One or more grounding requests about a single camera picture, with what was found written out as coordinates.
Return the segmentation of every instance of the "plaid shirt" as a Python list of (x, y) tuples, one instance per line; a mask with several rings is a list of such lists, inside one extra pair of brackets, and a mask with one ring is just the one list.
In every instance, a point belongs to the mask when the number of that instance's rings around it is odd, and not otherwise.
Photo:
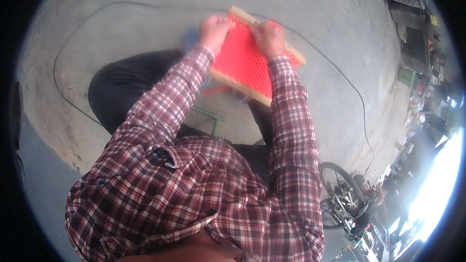
[(175, 139), (214, 61), (197, 45), (127, 114), (67, 198), (65, 227), (83, 261), (114, 261), (204, 228), (244, 261), (319, 261), (318, 144), (307, 92), (290, 61), (268, 62), (273, 84), (271, 188), (229, 144)]

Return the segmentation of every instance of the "wooden frame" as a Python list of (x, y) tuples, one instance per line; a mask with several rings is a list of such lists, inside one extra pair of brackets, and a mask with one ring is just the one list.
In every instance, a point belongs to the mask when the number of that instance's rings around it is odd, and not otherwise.
[[(241, 9), (239, 9), (238, 7), (236, 6), (232, 6), (227, 14), (233, 14), (235, 15), (236, 17), (239, 17), (241, 20), (244, 20), (246, 21), (247, 23), (247, 26), (255, 26), (255, 25), (258, 25), (260, 22), (258, 20), (256, 20), (254, 17), (250, 16), (249, 14), (245, 13), (244, 11), (242, 11)], [(287, 52), (289, 52), (293, 57), (295, 57), (300, 63), (301, 63), (301, 66), (304, 66), (306, 64), (306, 58), (300, 53), (298, 52), (296, 49), (294, 49), (290, 44), (288, 44), (287, 42), (285, 42), (285, 50)], [(254, 98), (255, 100), (261, 102), (261, 103), (264, 103), (266, 106), (270, 106), (271, 102), (272, 102), (272, 99), (271, 98), (268, 98), (267, 96), (265, 96), (264, 94), (252, 89), (251, 87), (241, 83), (241, 82), (238, 82), (236, 81), (235, 79), (215, 70), (215, 69), (210, 69), (210, 76), (221, 82), (221, 83), (224, 83), (228, 86), (230, 86), (231, 88), (234, 88), (244, 94), (246, 94), (247, 96), (249, 97), (252, 97)]]

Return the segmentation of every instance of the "person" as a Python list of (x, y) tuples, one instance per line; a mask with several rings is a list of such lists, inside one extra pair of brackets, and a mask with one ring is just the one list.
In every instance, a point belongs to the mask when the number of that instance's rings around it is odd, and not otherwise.
[(249, 103), (265, 145), (231, 145), (183, 124), (234, 26), (209, 17), (186, 55), (133, 56), (92, 79), (90, 106), (112, 137), (66, 202), (83, 261), (321, 259), (318, 143), (282, 29), (251, 31), (273, 86), (270, 109)]

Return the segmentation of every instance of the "yellow object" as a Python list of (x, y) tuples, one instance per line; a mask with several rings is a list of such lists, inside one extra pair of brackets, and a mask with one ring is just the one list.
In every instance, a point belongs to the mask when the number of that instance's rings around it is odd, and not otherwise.
[(435, 15), (432, 15), (432, 14), (431, 14), (431, 24), (439, 25), (439, 19)]

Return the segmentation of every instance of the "black cable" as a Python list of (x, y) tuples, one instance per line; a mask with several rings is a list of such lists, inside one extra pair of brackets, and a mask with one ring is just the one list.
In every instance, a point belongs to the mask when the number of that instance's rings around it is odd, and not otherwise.
[[(81, 26), (83, 26), (91, 17), (93, 17), (94, 15), (96, 15), (98, 12), (100, 12), (101, 10), (109, 7), (109, 6), (112, 6), (112, 5), (117, 5), (117, 4), (127, 4), (127, 5), (138, 5), (138, 6), (145, 6), (145, 7), (149, 7), (149, 8), (155, 8), (155, 9), (166, 9), (166, 10), (192, 10), (192, 11), (210, 11), (210, 12), (228, 12), (227, 9), (221, 9), (221, 8), (208, 8), (208, 7), (178, 7), (178, 6), (169, 6), (169, 5), (158, 5), (158, 4), (148, 4), (148, 3), (142, 3), (142, 2), (135, 2), (135, 1), (116, 1), (116, 2), (113, 2), (113, 3), (109, 3), (107, 5), (104, 5), (102, 7), (100, 7), (99, 9), (97, 9), (96, 11), (92, 12), (89, 16), (87, 16), (85, 18), (85, 20), (83, 20), (76, 28), (75, 30), (68, 36), (68, 38), (66, 39), (65, 43), (62, 45), (62, 47), (60, 48), (60, 50), (58, 51), (56, 57), (55, 57), (55, 61), (54, 61), (54, 67), (53, 67), (53, 77), (54, 77), (54, 83), (55, 83), (55, 87), (56, 89), (59, 91), (60, 95), (63, 97), (63, 99), (68, 102), (72, 107), (76, 108), (80, 113), (84, 114), (85, 116), (87, 116), (89, 119), (91, 119), (93, 122), (95, 122), (96, 124), (98, 125), (102, 125), (98, 120), (94, 119), (92, 116), (90, 116), (89, 114), (85, 113), (82, 109), (78, 108), (77, 106), (75, 106), (71, 101), (69, 101), (64, 95), (63, 93), (61, 92), (60, 88), (58, 87), (58, 84), (57, 84), (57, 81), (56, 81), (56, 77), (55, 77), (55, 69), (56, 69), (56, 65), (57, 65), (57, 59), (58, 57), (60, 56), (61, 54), (61, 51), (65, 48), (66, 44), (69, 42), (69, 40), (73, 37), (73, 35), (79, 30), (79, 28)], [(271, 20), (271, 21), (274, 21), (276, 22), (277, 24), (281, 25), (282, 27), (288, 29), (289, 31), (291, 32), (294, 32), (297, 36), (299, 36), (300, 38), (302, 38), (306, 43), (308, 43), (311, 47), (313, 47), (319, 54), (321, 54), (327, 61), (330, 62), (330, 64), (332, 64), (337, 70), (338, 72), (340, 72), (340, 74), (345, 78), (345, 80), (351, 85), (351, 87), (354, 89), (354, 91), (356, 91), (356, 93), (358, 94), (359, 98), (361, 99), (361, 102), (363, 103), (363, 113), (364, 113), (364, 135), (366, 137), (366, 141), (367, 141), (367, 145), (369, 145), (369, 148), (370, 150), (372, 151), (372, 160), (370, 161), (370, 164), (369, 166), (367, 167), (366, 169), (366, 172), (369, 171), (369, 168), (370, 166), (372, 165), (372, 162), (374, 161), (374, 157), (375, 157), (375, 152), (374, 150), (372, 149), (372, 147), (370, 146), (370, 143), (369, 143), (369, 138), (367, 137), (367, 129), (366, 129), (366, 106), (365, 106), (365, 103), (364, 103), (364, 99), (362, 97), (362, 95), (359, 93), (359, 91), (356, 89), (356, 87), (351, 83), (351, 81), (345, 76), (345, 74), (343, 74), (343, 72), (340, 70), (340, 68), (338, 68), (338, 66), (332, 61), (330, 60), (324, 53), (322, 53), (314, 44), (312, 44), (309, 40), (307, 40), (305, 37), (303, 37), (300, 33), (298, 33), (297, 31), (293, 30), (291, 27), (281, 23), (281, 22), (278, 22), (276, 20), (273, 20), (273, 19), (270, 19), (266, 16), (263, 16), (263, 15), (260, 15), (260, 14), (255, 14), (255, 13), (250, 13), (250, 15), (252, 16), (258, 16), (258, 17), (261, 17), (261, 18), (265, 18), (267, 20)]]

